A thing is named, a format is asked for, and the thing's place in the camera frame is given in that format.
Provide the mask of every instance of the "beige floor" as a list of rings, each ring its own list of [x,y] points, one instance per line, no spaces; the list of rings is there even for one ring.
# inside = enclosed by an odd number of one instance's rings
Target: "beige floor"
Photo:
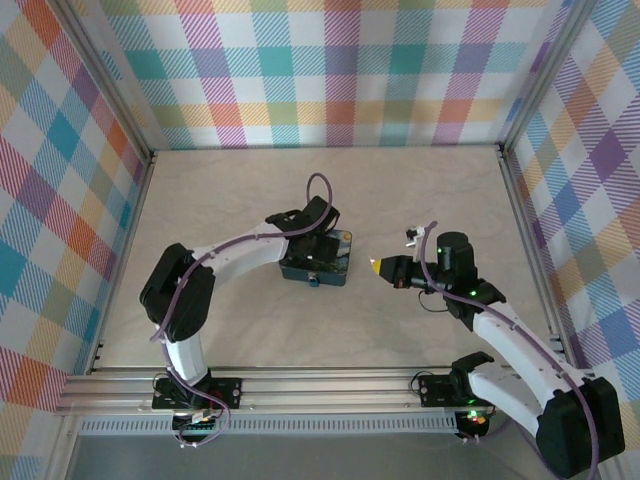
[[[154,328],[138,295],[166,246],[219,242],[265,216],[302,208],[314,171],[333,183],[338,227],[353,232],[347,285],[309,288],[266,265],[218,290],[202,330],[210,365],[447,365],[493,353],[448,314],[421,309],[416,290],[394,290],[369,256],[411,254],[406,225],[438,220],[436,234],[469,235],[482,277],[538,335],[547,326],[495,152],[489,147],[166,152],[157,161],[100,366],[159,366]],[[321,184],[314,193],[323,193]],[[434,258],[435,236],[428,254]],[[438,308],[441,299],[428,297]]]

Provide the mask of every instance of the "colorful checkered wallpaper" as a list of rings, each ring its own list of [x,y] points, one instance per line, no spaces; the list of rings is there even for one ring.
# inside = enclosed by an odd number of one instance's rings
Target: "colorful checkered wallpaper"
[[[45,0],[0,2],[0,479],[33,478],[143,162]]]
[[[640,0],[600,0],[516,148],[582,366],[617,387],[640,478]]]
[[[493,143],[572,0],[73,3],[150,143],[190,149]]]

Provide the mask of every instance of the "metal bracket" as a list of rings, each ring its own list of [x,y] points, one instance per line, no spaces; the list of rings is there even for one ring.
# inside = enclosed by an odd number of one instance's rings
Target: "metal bracket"
[[[208,381],[208,384],[209,391],[206,393],[219,398],[232,410],[240,408],[240,399],[242,398],[241,378],[212,378]],[[180,401],[182,394],[169,378],[159,378],[154,383],[153,389],[155,392],[151,402],[152,410],[192,410],[192,408]],[[211,408],[218,409],[215,405],[211,405]]]
[[[421,375],[418,377],[420,404],[423,407],[491,407],[480,398],[465,401],[455,393],[449,375]]]

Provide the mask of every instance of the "black cable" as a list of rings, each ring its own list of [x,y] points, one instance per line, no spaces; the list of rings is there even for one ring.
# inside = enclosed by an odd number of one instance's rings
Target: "black cable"
[[[449,311],[449,310],[447,310],[446,308],[445,308],[445,309],[443,309],[443,310],[432,310],[432,309],[430,309],[430,308],[425,307],[425,306],[424,306],[424,303],[422,303],[422,294],[423,294],[423,293],[425,293],[425,292],[424,292],[424,290],[420,290],[420,291],[418,292],[418,303],[420,303],[420,306],[421,306],[422,308],[424,308],[427,312],[431,312],[431,313],[445,313],[445,312],[448,312],[448,311]]]
[[[409,390],[411,390],[411,393],[413,393],[414,395],[418,395],[420,396],[420,392],[418,392],[417,390],[414,390],[413,388],[413,382],[416,381],[416,379],[420,376],[421,373],[426,373],[427,375],[433,375],[433,373],[427,371],[427,370],[420,370],[418,373],[416,373],[413,378],[411,379],[411,381],[409,382]]]
[[[164,376],[164,378],[169,378],[169,375],[167,375],[165,372],[157,373],[157,374],[156,374],[156,376],[155,376],[155,377],[153,377],[153,380],[151,380],[151,387],[153,388],[153,391],[154,391],[154,392],[158,392],[158,393],[160,393],[160,394],[161,394],[162,392],[160,392],[160,391],[156,388],[156,383],[157,383],[157,381],[158,381],[158,377],[160,377],[160,376]]]

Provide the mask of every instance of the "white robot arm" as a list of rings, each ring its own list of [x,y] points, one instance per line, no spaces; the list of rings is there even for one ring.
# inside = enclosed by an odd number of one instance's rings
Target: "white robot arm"
[[[449,313],[513,368],[503,369],[483,352],[456,360],[449,376],[455,400],[481,399],[504,411],[535,437],[547,465],[564,477],[595,472],[598,461],[624,451],[615,388],[605,378],[587,378],[527,328],[505,296],[478,278],[473,247],[463,233],[441,234],[437,262],[427,263],[425,235],[434,226],[407,229],[407,246],[420,245],[414,257],[372,260],[372,267],[395,288],[442,294]]]
[[[215,293],[229,280],[267,263],[279,262],[284,257],[289,240],[285,237],[261,237],[262,234],[282,234],[275,225],[263,222],[245,235],[253,235],[255,240],[240,242],[226,248],[218,255],[201,263],[215,274],[213,292]],[[194,260],[207,252],[213,252],[218,245],[195,248]],[[202,355],[200,332],[185,340],[167,341],[167,350],[176,373],[189,385],[196,385],[209,372]]]

